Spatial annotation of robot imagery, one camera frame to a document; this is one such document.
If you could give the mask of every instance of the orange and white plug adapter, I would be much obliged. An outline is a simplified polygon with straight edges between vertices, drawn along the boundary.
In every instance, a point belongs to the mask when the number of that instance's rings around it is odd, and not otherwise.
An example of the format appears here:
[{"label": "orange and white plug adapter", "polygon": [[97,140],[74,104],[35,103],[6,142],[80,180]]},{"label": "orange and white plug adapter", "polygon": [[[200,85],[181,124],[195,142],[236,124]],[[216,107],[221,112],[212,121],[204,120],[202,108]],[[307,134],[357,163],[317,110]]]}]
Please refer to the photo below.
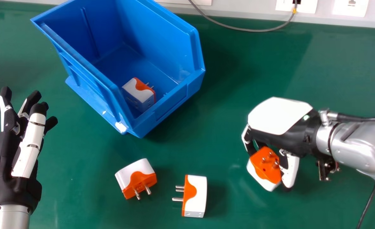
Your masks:
[{"label": "orange and white plug adapter", "polygon": [[207,177],[185,175],[185,185],[176,186],[176,191],[183,192],[183,198],[172,198],[173,201],[183,202],[182,216],[203,218],[208,197]]},{"label": "orange and white plug adapter", "polygon": [[149,187],[157,183],[157,175],[146,158],[138,160],[115,173],[125,199],[137,197],[141,199],[142,191],[151,195]]},{"label": "orange and white plug adapter", "polygon": [[122,86],[125,98],[130,106],[135,107],[144,113],[156,103],[155,91],[149,87],[149,83],[144,84],[139,78],[134,77]]}]

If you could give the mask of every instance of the bin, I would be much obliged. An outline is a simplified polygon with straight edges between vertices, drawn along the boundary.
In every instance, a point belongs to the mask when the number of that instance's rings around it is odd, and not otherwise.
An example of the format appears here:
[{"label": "bin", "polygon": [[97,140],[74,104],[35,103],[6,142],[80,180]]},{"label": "bin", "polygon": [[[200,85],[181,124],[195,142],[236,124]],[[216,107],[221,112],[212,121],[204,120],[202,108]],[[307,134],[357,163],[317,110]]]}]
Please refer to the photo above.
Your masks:
[{"label": "bin", "polygon": [[[69,87],[122,134],[144,137],[201,86],[198,31],[153,0],[72,0],[31,21],[55,46]],[[143,113],[121,90],[134,77],[156,93]]]}]

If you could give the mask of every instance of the robotic hand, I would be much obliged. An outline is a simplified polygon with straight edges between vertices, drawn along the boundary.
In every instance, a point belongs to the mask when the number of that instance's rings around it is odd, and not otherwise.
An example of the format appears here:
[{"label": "robotic hand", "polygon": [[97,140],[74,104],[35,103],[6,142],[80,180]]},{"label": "robotic hand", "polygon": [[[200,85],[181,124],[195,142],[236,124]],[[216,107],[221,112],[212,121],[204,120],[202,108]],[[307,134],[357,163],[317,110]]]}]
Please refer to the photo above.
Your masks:
[{"label": "robotic hand", "polygon": [[0,92],[0,229],[28,229],[29,216],[36,209],[42,186],[37,181],[38,160],[44,135],[57,124],[46,120],[48,105],[37,103],[41,93],[26,98],[18,114],[11,104],[12,92]]},{"label": "robotic hand", "polygon": [[375,180],[375,117],[317,111],[305,102],[272,97],[250,112],[242,140],[250,155],[248,172],[269,191],[281,183],[292,188],[306,155],[316,157],[321,181],[330,181],[339,164]]}]

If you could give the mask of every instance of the white wall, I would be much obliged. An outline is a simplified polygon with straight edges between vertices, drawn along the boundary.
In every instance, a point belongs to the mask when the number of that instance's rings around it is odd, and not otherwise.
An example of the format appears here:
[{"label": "white wall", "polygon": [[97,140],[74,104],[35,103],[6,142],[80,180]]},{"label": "white wall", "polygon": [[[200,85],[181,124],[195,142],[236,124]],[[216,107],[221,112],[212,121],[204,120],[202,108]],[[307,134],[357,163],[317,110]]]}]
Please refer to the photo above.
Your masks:
[{"label": "white wall", "polygon": [[[15,2],[61,4],[65,0],[13,0]],[[213,0],[212,6],[199,6],[211,16],[244,17],[254,19],[287,20],[290,12],[276,11],[276,0]],[[365,17],[349,17],[331,14],[334,0],[319,0],[315,14],[298,13],[295,22],[336,24],[375,28],[375,0],[370,0]],[[197,14],[185,4],[164,3],[174,13]]]}]

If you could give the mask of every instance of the metal pin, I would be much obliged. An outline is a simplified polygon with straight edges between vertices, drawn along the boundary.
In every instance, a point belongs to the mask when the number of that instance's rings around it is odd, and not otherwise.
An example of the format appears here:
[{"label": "metal pin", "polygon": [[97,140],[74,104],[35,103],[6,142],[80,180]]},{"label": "metal pin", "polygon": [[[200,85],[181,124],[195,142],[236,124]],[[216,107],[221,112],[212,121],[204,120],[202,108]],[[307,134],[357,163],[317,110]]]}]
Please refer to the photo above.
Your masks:
[{"label": "metal pin", "polygon": [[135,196],[137,197],[137,199],[140,200],[141,197],[140,197],[140,194],[138,193],[138,191],[137,191],[137,190],[134,190],[134,192],[135,192]]},{"label": "metal pin", "polygon": [[172,201],[183,202],[183,198],[172,197]]},{"label": "metal pin", "polygon": [[147,191],[147,194],[148,195],[151,195],[151,190],[149,189],[149,187],[147,185],[145,185],[145,190]]},{"label": "metal pin", "polygon": [[278,166],[279,166],[278,161],[275,161],[274,164],[272,165],[272,168],[278,168]]}]

